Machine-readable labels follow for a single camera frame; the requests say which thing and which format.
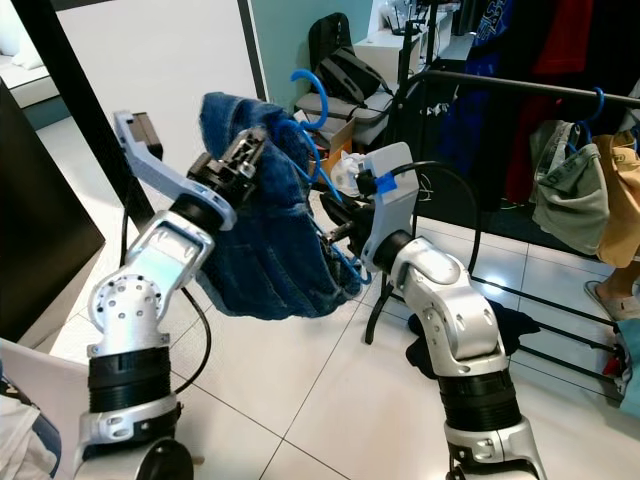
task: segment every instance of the cable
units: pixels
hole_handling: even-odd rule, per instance
[[[122,229],[120,230],[120,267],[124,265],[125,258],[127,256],[127,230],[129,227],[129,197],[131,196],[131,184],[133,183],[134,177],[129,178],[129,183],[127,183],[127,193],[124,197],[124,205],[122,205]]]
[[[471,259],[469,260],[469,266],[467,267],[467,270],[469,270],[469,275],[472,275],[473,269],[476,266],[476,261],[478,260],[478,251],[480,250],[480,235],[482,234],[482,212],[480,211],[480,202],[478,202],[478,196],[467,180],[465,180],[454,168],[443,163],[433,161],[407,163],[405,165],[400,165],[399,167],[394,168],[390,173],[395,177],[396,175],[400,175],[401,173],[408,172],[409,170],[416,170],[421,167],[435,168],[436,170],[440,170],[441,172],[444,172],[450,177],[454,178],[460,185],[462,185],[465,192],[467,193],[467,196],[469,197],[469,200],[471,200],[474,212],[473,223],[475,235],[473,237],[473,249],[471,250]]]
[[[207,321],[207,317],[202,311],[202,308],[200,308],[200,305],[198,305],[198,302],[196,301],[195,298],[193,298],[193,296],[191,295],[191,293],[189,293],[189,290],[187,290],[186,287],[182,287],[180,290],[182,290],[182,293],[184,293],[184,296],[187,297],[187,300],[189,300],[191,305],[193,305],[193,308],[195,309],[195,311],[198,312],[198,317],[200,318],[200,321],[202,322],[202,326],[204,327],[206,345],[204,349],[204,356],[202,357],[202,361],[200,362],[200,365],[198,366],[197,370],[193,373],[193,375],[191,375],[191,377],[187,381],[185,381],[182,385],[176,388],[176,391],[175,391],[176,394],[183,392],[193,382],[195,382],[196,379],[200,376],[200,374],[204,370],[204,367],[207,366],[207,362],[209,361],[209,356],[211,355],[211,345],[213,343],[213,340],[211,337],[211,327],[209,326],[209,322]]]

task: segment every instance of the clothes hanger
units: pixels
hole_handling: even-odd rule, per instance
[[[302,121],[300,123],[294,122],[293,120],[282,120],[278,122],[275,126],[275,140],[276,142],[278,141],[280,132],[282,131],[283,128],[291,128],[297,134],[301,135],[302,138],[307,143],[307,146],[311,150],[311,153],[313,154],[313,159],[315,163],[313,173],[309,175],[302,168],[300,168],[292,159],[289,159],[289,161],[291,162],[291,165],[294,166],[298,174],[304,180],[306,180],[309,184],[315,183],[318,180],[318,177],[322,177],[326,185],[329,187],[329,191],[331,192],[331,194],[340,203],[342,203],[342,197],[340,196],[340,193],[338,192],[336,187],[333,185],[333,182],[329,178],[329,175],[327,175],[327,173],[322,169],[322,166],[320,163],[322,160],[320,158],[320,153],[318,152],[318,148],[316,147],[316,144],[311,138],[311,136],[309,136],[309,133],[307,133],[307,130],[317,130],[319,128],[322,128],[324,123],[327,121],[327,117],[329,116],[329,99],[327,97],[327,92],[322,86],[322,83],[320,82],[318,77],[316,77],[313,73],[311,73],[309,70],[306,70],[304,68],[295,70],[291,74],[290,80],[292,82],[295,82],[296,80],[301,78],[306,78],[307,80],[309,80],[318,91],[318,94],[320,95],[320,103],[322,104],[322,112],[320,113],[320,118],[315,122]],[[312,223],[316,227],[316,230],[318,230],[318,232],[321,235],[325,235],[325,231],[322,229],[322,227],[320,227],[320,225],[318,225],[318,223],[315,221],[313,216],[309,215],[309,218],[311,219]],[[360,283],[362,283],[363,285],[369,285],[371,283],[371,272],[369,272],[368,270],[365,270],[365,272],[367,273],[367,276],[366,278],[362,278],[362,275],[360,274],[360,272],[356,270],[356,265],[358,263],[357,257],[354,257],[352,260],[349,260],[347,257],[344,256],[344,254],[340,251],[340,249],[335,243],[332,243],[330,246],[331,246],[331,250],[336,254],[336,256],[340,259],[340,261],[347,267],[349,272],[360,281]]]
[[[633,141],[633,149],[636,151],[636,153],[640,153],[638,151],[638,138],[640,138],[640,124],[636,124],[633,127],[631,127],[630,131],[631,131],[631,135],[635,137],[635,140]]]
[[[582,132],[584,132],[584,134],[585,134],[585,145],[588,145],[588,144],[592,143],[591,127],[589,127],[589,123],[595,121],[600,116],[600,114],[602,113],[602,110],[604,108],[604,92],[602,91],[602,89],[600,87],[594,87],[594,90],[598,94],[598,108],[597,108],[597,110],[595,111],[595,113],[593,115],[591,115],[586,120],[577,121],[575,123],[575,125],[571,128],[571,132],[572,133],[577,133],[578,134],[578,141],[579,141],[579,137],[581,136]],[[576,148],[576,145],[574,145],[572,142],[567,142],[567,148],[569,148],[569,150],[570,150],[570,152],[572,154],[578,152],[578,149]]]

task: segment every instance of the black metal rack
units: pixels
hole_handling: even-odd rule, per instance
[[[430,14],[430,19],[429,19],[429,32],[428,32],[428,46],[427,46],[427,70],[418,73],[417,75],[412,76],[411,78],[408,78],[408,64],[407,65],[402,65],[401,66],[401,81],[400,81],[400,85],[398,88],[398,93],[396,94],[396,96],[393,99],[393,103],[391,106],[391,111],[390,111],[390,116],[389,116],[389,124],[387,127],[387,132],[385,135],[385,144],[391,144],[394,143],[396,141],[398,141],[399,138],[399,134],[398,134],[398,125],[399,125],[399,116],[402,114],[402,109],[403,106],[406,104],[407,99],[408,99],[408,94],[409,92],[411,92],[412,88],[414,88],[416,85],[419,85],[420,83],[424,83],[424,84],[436,84],[436,83],[446,83],[446,82],[452,82],[455,83],[457,85],[460,84],[465,84],[465,85],[471,85],[474,87],[481,87],[483,89],[487,89],[487,90],[510,90],[510,91],[515,91],[515,92],[519,92],[522,94],[534,94],[534,95],[544,95],[544,96],[552,96],[552,97],[557,97],[557,98],[563,98],[563,99],[572,99],[572,100],[579,100],[579,101],[592,101],[594,103],[594,105],[597,104],[598,101],[598,94],[594,91],[588,91],[588,90],[579,90],[579,89],[575,89],[575,88],[568,88],[568,87],[560,87],[560,86],[555,86],[555,85],[547,85],[547,84],[540,84],[540,83],[531,83],[531,82],[523,82],[523,81],[518,81],[518,80],[509,80],[509,79],[504,79],[504,78],[493,78],[493,77],[480,77],[480,76],[475,76],[475,75],[468,75],[468,74],[464,74],[464,73],[454,73],[454,72],[446,72],[446,71],[438,71],[438,70],[430,70],[429,69],[429,64],[430,59],[432,58],[432,52],[433,52],[433,36],[434,36],[434,30],[435,30],[435,19],[436,19],[436,8],[432,8],[431,9],[431,14]],[[640,108],[640,99],[635,99],[635,98],[631,98],[631,97],[624,97],[624,96],[619,96],[619,95],[611,95],[611,94],[605,94],[605,101],[607,102],[607,104],[615,104],[615,105],[621,105],[621,106],[625,106],[628,108],[634,108],[634,109],[638,109]],[[428,106],[428,95],[425,95],[423,98],[423,105],[422,105],[422,109],[423,111],[426,110],[426,107]],[[425,128],[425,121],[426,121],[426,115],[421,115],[421,121],[420,121],[420,140],[419,140],[419,147],[418,147],[418,152],[420,152],[422,154],[422,152],[424,151],[424,128]],[[415,237],[416,235],[416,227],[417,227],[417,211],[414,210],[414,214],[413,214],[413,236]],[[598,322],[607,326],[610,326],[614,329],[614,331],[616,330],[616,325],[614,322],[609,321],[609,320],[604,320],[600,317],[597,317],[595,315],[591,315],[589,313],[586,312],[582,312],[570,307],[567,307],[565,305],[560,305],[558,303],[555,302],[551,302],[549,300],[546,300],[544,298],[540,298],[534,295],[530,295],[528,293],[519,291],[519,290],[515,290],[509,287],[504,287],[502,285],[498,285],[492,282],[489,282],[483,278],[479,278],[477,276],[473,275],[473,272],[470,272],[472,274],[471,278],[477,282],[486,284],[486,285],[490,285],[492,287],[498,288],[500,290],[503,290],[505,292],[517,295],[521,298],[526,298],[528,300],[532,300],[559,310],[562,310],[564,312],[568,312],[574,315],[578,315],[580,317],[586,318],[588,320],[594,321],[594,322]],[[386,301],[389,298],[394,298],[396,300],[399,301],[403,301],[402,297],[399,297],[397,295],[395,295],[393,293],[393,286],[391,284],[389,284],[387,282],[387,277],[386,275],[382,276],[382,287],[381,287],[381,292],[380,292],[380,297],[378,299],[378,301],[376,302],[373,311],[371,312],[371,315],[369,317],[369,321],[367,323],[367,329],[365,332],[365,342],[367,344],[371,344],[373,342],[373,337],[374,337],[374,330],[375,330],[375,326],[376,326],[376,322],[378,320],[378,317],[380,316],[380,313],[382,312],[382,309],[386,303]],[[541,329],[545,329],[547,331],[551,331],[555,334],[558,335],[562,335],[564,337],[570,338],[572,340],[575,340],[577,342],[581,342],[587,346],[589,346],[591,349],[600,349],[609,353],[616,353],[617,349],[616,347],[612,347],[609,345],[605,345],[603,343],[599,343],[593,340],[590,340],[588,338],[585,337],[581,337],[579,335],[575,335],[573,333],[564,331],[562,329],[556,328],[556,327],[552,327],[550,325],[541,323],[541,322],[536,322],[538,324],[538,326]],[[569,368],[573,371],[576,371],[578,373],[581,373],[583,375],[592,377],[592,378],[596,378],[600,381],[606,382],[606,383],[614,383],[613,379],[606,377],[600,373],[594,372],[592,370],[583,368],[581,366],[575,365],[573,363],[570,362],[566,362],[564,360],[561,360],[559,358],[553,357],[551,355],[548,355],[546,353],[540,352],[538,350],[526,347],[526,346],[521,346],[520,349],[524,352],[527,352],[529,354],[535,355],[539,358],[551,361],[553,363],[556,363],[558,365],[561,365],[563,367]]]

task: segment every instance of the dark blue fabric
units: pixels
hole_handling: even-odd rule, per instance
[[[276,105],[209,93],[200,127],[207,151],[220,158],[240,131],[263,126],[275,139],[275,125],[288,118]],[[308,171],[308,155],[290,128],[277,144],[267,141],[256,190],[237,211],[233,229],[216,237],[197,277],[218,310],[264,320],[319,317],[359,293],[360,282],[325,250],[308,216],[309,186],[289,161]]]
[[[500,68],[501,43],[511,23],[515,0],[489,2],[473,40],[465,73],[494,77]],[[490,95],[486,90],[461,90],[442,122],[440,152],[463,173],[469,173],[480,147]]]

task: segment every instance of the blue tape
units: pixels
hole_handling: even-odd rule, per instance
[[[387,193],[398,188],[396,179],[391,172],[387,172],[381,177],[376,178],[375,182],[376,187],[378,187],[378,193]]]

